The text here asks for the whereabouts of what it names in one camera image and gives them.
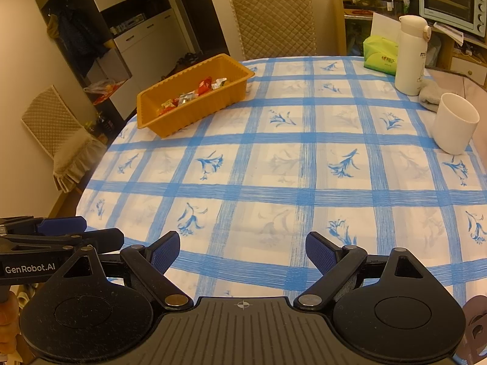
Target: chair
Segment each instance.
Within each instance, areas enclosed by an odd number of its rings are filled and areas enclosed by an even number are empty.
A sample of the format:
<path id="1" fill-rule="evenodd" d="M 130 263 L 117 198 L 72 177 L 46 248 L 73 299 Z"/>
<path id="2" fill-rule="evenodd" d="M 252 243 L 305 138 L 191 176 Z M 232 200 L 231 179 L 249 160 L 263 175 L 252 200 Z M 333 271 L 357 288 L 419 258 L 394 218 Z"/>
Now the chair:
<path id="1" fill-rule="evenodd" d="M 54 181 L 63 192 L 71 191 L 106 151 L 76 120 L 54 86 L 32 101 L 22 122 L 54 160 Z"/>
<path id="2" fill-rule="evenodd" d="M 245 60 L 316 55 L 311 0 L 230 0 Z"/>

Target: hanging clothes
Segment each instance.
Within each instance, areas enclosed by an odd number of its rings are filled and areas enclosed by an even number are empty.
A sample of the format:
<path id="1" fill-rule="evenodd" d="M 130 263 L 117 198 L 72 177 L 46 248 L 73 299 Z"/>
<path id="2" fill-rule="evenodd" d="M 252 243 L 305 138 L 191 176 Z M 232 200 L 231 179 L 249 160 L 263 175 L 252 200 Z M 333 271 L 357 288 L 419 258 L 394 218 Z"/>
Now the hanging clothes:
<path id="1" fill-rule="evenodd" d="M 103 45 L 102 36 L 94 29 L 83 12 L 78 10 L 65 7 L 55 15 L 51 14 L 51 18 L 48 34 L 54 38 L 56 35 L 59 36 L 66 47 L 69 61 L 82 77 L 86 77 L 96 58 L 102 57 L 109 51 Z"/>

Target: metal screw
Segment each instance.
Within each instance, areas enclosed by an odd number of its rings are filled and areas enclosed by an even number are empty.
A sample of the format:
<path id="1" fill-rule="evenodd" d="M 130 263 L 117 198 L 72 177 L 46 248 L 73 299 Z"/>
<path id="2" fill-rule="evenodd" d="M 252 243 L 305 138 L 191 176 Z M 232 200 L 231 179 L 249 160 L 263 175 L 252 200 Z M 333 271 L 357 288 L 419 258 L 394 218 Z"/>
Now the metal screw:
<path id="1" fill-rule="evenodd" d="M 169 306 L 179 307 L 184 306 L 186 303 L 188 303 L 189 299 L 186 295 L 174 294 L 166 296 L 164 302 L 166 302 Z"/>
<path id="2" fill-rule="evenodd" d="M 298 302 L 303 306 L 317 306 L 321 303 L 321 298 L 318 295 L 301 295 Z"/>

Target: blue and white checkered tablecloth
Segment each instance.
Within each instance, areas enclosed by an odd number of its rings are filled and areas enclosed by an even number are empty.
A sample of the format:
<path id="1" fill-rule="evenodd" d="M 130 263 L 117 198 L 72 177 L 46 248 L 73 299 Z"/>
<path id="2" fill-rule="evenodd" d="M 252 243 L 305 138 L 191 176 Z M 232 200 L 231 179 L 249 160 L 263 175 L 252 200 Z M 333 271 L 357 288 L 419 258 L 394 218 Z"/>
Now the blue and white checkered tablecloth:
<path id="1" fill-rule="evenodd" d="M 321 275 L 316 230 L 369 253 L 406 247 L 461 304 L 487 295 L 487 183 L 476 153 L 441 151 L 434 113 L 354 57 L 260 59 L 245 101 L 160 139 L 135 118 L 77 212 L 126 245 L 170 230 L 166 276 L 193 298 L 293 299 Z"/>

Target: dark door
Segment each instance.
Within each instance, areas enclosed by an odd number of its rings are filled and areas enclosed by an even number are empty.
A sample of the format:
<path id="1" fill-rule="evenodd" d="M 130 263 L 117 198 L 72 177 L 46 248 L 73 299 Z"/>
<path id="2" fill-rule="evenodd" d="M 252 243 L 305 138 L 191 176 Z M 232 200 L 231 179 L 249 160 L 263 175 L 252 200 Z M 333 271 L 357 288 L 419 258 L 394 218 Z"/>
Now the dark door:
<path id="1" fill-rule="evenodd" d="M 205 55 L 228 53 L 222 28 L 211 0 L 183 0 L 201 50 Z"/>

